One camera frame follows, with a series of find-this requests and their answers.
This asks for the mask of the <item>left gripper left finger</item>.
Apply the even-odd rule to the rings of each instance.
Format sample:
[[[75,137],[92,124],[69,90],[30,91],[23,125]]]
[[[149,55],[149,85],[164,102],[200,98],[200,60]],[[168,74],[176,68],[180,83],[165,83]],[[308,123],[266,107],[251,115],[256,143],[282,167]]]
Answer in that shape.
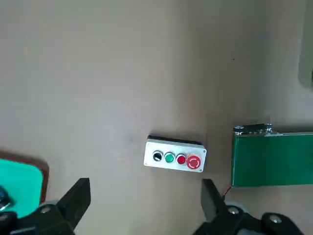
[[[17,218],[15,212],[0,213],[2,235],[73,235],[91,202],[90,179],[80,178],[55,204],[39,206]]]

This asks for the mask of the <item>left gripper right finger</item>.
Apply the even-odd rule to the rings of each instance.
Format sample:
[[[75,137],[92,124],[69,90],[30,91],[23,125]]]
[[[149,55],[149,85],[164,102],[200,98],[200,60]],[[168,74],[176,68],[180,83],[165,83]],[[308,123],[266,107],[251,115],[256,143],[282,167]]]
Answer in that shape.
[[[195,235],[302,235],[287,216],[267,212],[257,219],[235,205],[227,205],[211,179],[201,181],[201,207],[206,221]]]

